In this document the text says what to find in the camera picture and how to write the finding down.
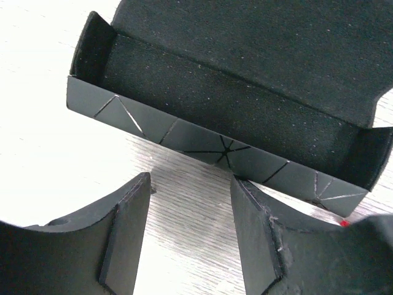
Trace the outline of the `red sunglasses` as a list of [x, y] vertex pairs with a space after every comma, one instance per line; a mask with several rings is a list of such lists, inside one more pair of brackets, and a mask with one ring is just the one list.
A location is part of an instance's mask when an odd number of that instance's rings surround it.
[[343, 219], [343, 220], [341, 220], [341, 221], [339, 222], [339, 225], [340, 225], [341, 227], [349, 227], [349, 226], [351, 225], [351, 223], [350, 223], [349, 221]]

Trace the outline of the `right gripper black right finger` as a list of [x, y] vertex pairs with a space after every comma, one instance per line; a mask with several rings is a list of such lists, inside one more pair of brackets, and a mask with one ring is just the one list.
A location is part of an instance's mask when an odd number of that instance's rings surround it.
[[391, 294], [392, 216], [347, 227], [305, 215], [232, 177], [247, 294]]

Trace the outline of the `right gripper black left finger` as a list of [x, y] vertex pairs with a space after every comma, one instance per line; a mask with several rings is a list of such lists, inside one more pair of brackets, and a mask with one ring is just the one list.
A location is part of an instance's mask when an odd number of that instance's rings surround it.
[[44, 226], [1, 223], [2, 294], [132, 294], [150, 203], [140, 173]]

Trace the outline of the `black sunglasses case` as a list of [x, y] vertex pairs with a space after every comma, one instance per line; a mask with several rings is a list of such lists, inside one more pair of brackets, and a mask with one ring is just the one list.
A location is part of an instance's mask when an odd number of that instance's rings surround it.
[[122, 1], [92, 12], [67, 107], [349, 216], [392, 129], [391, 1]]

